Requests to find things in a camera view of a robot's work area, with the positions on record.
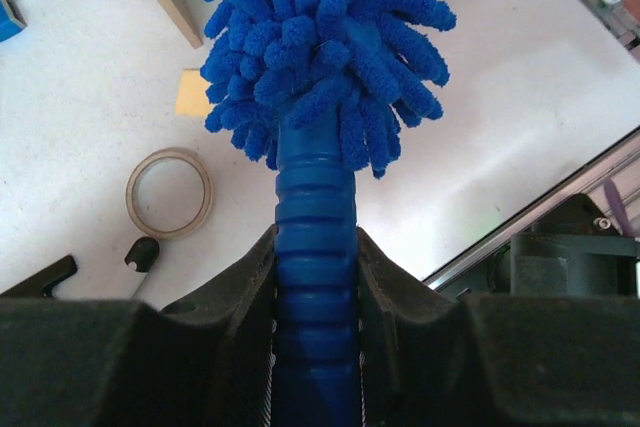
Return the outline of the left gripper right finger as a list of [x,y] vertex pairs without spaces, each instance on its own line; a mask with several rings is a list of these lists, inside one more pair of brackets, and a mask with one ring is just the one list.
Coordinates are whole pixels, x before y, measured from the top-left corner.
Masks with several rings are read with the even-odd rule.
[[452,302],[357,239],[368,425],[638,424],[636,299]]

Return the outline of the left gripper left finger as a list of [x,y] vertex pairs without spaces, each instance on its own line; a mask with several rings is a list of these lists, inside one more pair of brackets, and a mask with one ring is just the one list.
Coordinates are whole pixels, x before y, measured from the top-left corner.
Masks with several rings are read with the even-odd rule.
[[5,426],[264,426],[276,231],[161,310],[3,299]]

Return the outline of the black T-shaped plastic part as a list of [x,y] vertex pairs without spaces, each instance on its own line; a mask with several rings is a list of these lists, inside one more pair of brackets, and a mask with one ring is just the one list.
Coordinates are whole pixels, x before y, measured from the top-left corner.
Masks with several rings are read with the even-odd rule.
[[53,290],[78,272],[76,261],[67,255],[1,293],[2,298],[52,298]]

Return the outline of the masking tape roll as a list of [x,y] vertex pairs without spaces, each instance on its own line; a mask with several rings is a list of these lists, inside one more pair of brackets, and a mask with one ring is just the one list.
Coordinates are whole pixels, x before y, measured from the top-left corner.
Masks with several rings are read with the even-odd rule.
[[[137,200],[142,177],[155,164],[163,161],[179,161],[189,165],[197,173],[202,184],[202,200],[195,216],[183,226],[173,230],[160,230],[147,223],[142,217],[142,209]],[[197,231],[208,218],[214,200],[214,183],[204,164],[194,153],[178,147],[160,149],[145,157],[131,172],[125,189],[126,209],[133,224],[147,236],[160,240],[176,240]]]

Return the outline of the blue microfiber duster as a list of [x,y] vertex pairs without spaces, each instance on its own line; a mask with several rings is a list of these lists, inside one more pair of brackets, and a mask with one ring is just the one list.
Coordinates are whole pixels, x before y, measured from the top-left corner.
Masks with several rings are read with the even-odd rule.
[[362,422],[357,171],[382,177],[400,132],[443,114],[447,64],[426,36],[441,0],[206,0],[211,132],[277,172],[275,426]]

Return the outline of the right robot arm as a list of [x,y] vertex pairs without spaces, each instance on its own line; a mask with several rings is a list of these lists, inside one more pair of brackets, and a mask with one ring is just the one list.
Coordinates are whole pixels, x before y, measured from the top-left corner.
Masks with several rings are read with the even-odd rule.
[[574,194],[508,239],[498,235],[424,283],[450,300],[469,293],[639,296],[639,240],[585,194]]

